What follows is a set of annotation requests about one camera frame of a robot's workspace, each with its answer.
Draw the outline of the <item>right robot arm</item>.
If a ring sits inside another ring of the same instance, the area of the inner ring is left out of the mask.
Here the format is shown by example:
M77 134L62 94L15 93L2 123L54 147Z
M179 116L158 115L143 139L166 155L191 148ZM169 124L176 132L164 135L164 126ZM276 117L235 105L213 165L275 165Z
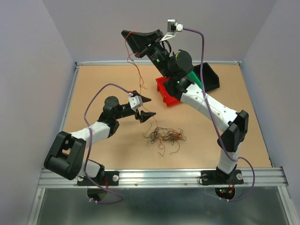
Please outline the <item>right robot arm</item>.
M163 33L123 30L125 42L137 58L147 56L167 80L163 83L169 96L185 103L210 119L221 147L219 163L214 177L226 183L233 178L238 162L238 152L248 131L249 114L227 108L206 93L203 76L194 73L191 55L184 50L177 53L166 50Z

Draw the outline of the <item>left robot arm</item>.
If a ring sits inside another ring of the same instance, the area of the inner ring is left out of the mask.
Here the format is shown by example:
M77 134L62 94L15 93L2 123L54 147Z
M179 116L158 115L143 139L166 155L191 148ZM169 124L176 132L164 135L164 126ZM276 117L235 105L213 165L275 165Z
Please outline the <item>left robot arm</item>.
M84 162L85 150L91 145L115 134L119 128L118 119L134 116L140 123L154 116L154 112L139 111L143 103L151 99L141 96L136 91L128 94L128 103L121 105L115 96L104 101L103 112L99 119L86 128L67 133L59 132L45 158L44 168L68 180L86 177L95 185L104 181L104 166L88 160Z

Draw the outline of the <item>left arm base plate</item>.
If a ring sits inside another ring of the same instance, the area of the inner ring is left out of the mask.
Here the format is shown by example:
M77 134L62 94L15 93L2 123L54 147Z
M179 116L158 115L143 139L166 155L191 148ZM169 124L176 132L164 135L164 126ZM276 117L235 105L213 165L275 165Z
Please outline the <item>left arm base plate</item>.
M118 186L119 185L119 171L101 171L99 172L96 177L91 177L91 179L101 186ZM87 186L94 186L94 184L86 177L83 176L78 177L77 179L77 186L80 187L87 187Z

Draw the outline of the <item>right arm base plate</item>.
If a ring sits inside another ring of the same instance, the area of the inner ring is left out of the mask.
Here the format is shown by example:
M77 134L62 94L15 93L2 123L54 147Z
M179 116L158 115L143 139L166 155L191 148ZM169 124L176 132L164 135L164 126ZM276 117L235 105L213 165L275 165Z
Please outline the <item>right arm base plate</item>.
M204 186L209 185L230 185L230 184L243 184L243 175L241 170L234 169L229 174L224 173L219 169L215 170L202 170L198 178L198 183Z

